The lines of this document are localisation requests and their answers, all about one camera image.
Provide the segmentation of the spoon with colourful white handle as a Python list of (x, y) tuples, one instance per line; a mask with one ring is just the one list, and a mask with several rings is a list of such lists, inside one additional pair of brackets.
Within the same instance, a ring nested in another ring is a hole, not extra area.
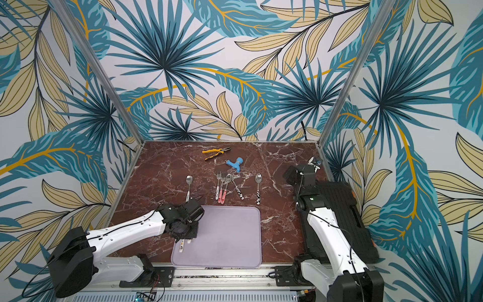
[(184, 251), (184, 246), (185, 246), (185, 240), (182, 239), (179, 242), (179, 252), (182, 253)]

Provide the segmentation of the spoon with Pochacco white handle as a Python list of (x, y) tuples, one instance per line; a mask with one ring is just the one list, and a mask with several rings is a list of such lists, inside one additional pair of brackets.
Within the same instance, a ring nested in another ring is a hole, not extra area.
[(194, 178), (191, 175), (188, 175), (186, 177), (186, 183), (188, 185), (188, 190), (187, 190), (187, 194), (186, 194), (186, 202), (188, 202), (191, 199), (191, 185), (193, 183), (193, 180), (194, 180)]

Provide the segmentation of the fork with Pochacco white handle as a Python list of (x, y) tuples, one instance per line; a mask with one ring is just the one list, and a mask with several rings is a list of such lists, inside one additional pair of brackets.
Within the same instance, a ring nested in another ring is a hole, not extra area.
[(222, 173), (221, 171), (216, 173), (216, 178), (217, 178), (217, 186), (216, 186), (216, 195), (215, 195), (215, 200), (218, 201), (220, 198), (220, 182), (221, 182), (221, 177)]

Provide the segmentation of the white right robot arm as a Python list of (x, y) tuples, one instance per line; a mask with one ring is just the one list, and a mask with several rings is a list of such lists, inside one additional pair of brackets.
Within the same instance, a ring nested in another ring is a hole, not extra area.
[(283, 282), (314, 286), (327, 301), (382, 301), (384, 280), (371, 269), (379, 258), (345, 182), (321, 182), (318, 161), (290, 166), (283, 177), (294, 189), (305, 252), (285, 270)]

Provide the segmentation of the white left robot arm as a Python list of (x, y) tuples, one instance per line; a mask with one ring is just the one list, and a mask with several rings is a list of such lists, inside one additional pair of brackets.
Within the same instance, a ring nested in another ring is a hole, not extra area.
[(147, 255), (115, 258), (112, 254), (136, 242), (169, 235), (176, 241), (197, 237), (205, 211), (194, 198), (181, 205), (161, 204), (133, 220), (104, 229), (69, 230), (55, 248), (47, 267), (56, 298), (66, 298), (94, 283), (118, 281), (127, 287), (162, 283)]

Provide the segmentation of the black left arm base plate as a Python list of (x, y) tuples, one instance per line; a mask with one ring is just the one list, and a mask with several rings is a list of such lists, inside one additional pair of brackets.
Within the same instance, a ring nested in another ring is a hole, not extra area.
[(175, 267), (161, 266), (153, 267), (143, 272), (136, 280), (125, 282), (128, 288), (170, 288), (174, 278)]

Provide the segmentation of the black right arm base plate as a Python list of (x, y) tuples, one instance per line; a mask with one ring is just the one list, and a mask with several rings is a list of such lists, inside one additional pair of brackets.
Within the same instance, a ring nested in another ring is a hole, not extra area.
[(294, 266), (275, 266), (274, 271), (269, 274), (275, 279), (277, 286), (310, 286), (311, 283), (305, 280)]

